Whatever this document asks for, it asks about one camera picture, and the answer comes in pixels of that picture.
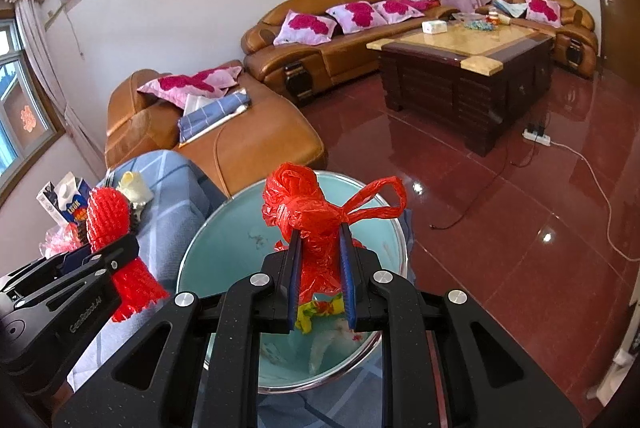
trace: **wooden coffee table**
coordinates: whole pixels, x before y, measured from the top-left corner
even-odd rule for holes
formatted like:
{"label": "wooden coffee table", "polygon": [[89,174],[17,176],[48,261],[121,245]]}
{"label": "wooden coffee table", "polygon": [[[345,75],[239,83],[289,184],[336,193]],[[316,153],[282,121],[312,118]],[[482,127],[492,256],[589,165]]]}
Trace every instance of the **wooden coffee table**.
{"label": "wooden coffee table", "polygon": [[553,39],[501,25],[475,31],[450,24],[367,44],[380,51],[386,106],[414,108],[464,135],[485,156],[551,84]]}

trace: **window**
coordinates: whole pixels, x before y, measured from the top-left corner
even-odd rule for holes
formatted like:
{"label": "window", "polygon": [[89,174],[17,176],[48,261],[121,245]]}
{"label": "window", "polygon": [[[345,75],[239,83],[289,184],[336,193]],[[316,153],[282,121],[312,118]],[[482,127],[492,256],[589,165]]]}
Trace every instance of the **window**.
{"label": "window", "polygon": [[29,72],[15,21],[0,20],[0,203],[60,135]]}

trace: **white power cord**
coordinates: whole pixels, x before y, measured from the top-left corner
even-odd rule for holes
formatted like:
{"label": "white power cord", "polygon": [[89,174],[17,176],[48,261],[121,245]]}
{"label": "white power cord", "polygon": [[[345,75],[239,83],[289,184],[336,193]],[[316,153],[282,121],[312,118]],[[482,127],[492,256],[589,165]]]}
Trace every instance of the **white power cord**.
{"label": "white power cord", "polygon": [[609,208],[609,220],[607,221],[607,241],[609,242],[609,245],[614,249],[614,251],[616,251],[617,254],[619,254],[622,258],[625,258],[629,262],[640,262],[640,258],[629,258],[626,254],[624,254],[622,251],[620,251],[613,244],[613,242],[611,241],[611,237],[609,235],[609,230],[611,228],[611,214],[612,214],[611,203],[609,202],[609,199],[607,199],[607,196],[605,195],[604,190],[602,189],[602,186],[600,186],[600,183],[598,182],[598,178],[596,177],[596,174],[593,171],[593,168],[591,168],[591,165],[589,164],[589,161],[587,161],[586,157],[583,156],[580,152],[575,151],[573,148],[571,148],[570,146],[567,146],[565,144],[556,143],[554,141],[551,141],[550,143],[552,145],[554,145],[554,146],[560,146],[560,147],[565,148],[566,150],[568,150],[570,152],[575,153],[580,159],[582,159],[585,163],[587,163],[587,167],[591,171],[591,175],[593,175],[593,180],[596,181],[596,186],[600,190],[600,193],[604,197],[605,201],[607,201],[607,207]]}

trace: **power strip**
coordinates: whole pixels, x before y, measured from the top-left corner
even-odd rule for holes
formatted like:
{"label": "power strip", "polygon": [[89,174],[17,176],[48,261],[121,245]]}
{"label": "power strip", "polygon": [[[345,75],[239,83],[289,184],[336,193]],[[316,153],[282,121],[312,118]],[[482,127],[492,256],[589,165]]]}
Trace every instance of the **power strip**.
{"label": "power strip", "polygon": [[522,137],[524,137],[524,139],[533,141],[534,143],[551,146],[551,138],[548,135],[538,135],[535,132],[529,132],[528,130],[525,130],[524,132],[522,132]]}

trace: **plastic bag handle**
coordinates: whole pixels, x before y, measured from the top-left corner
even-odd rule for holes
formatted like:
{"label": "plastic bag handle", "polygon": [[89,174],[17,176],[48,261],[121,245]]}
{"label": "plastic bag handle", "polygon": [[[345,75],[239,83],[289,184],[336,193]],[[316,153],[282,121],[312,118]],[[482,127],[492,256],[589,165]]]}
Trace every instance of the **plastic bag handle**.
{"label": "plastic bag handle", "polygon": [[[383,186],[391,185],[400,199],[399,206],[379,206],[377,208],[365,208],[356,210],[369,202]],[[349,225],[363,218],[398,218],[406,208],[406,191],[399,177],[385,177],[367,184],[340,208],[346,216]]]}

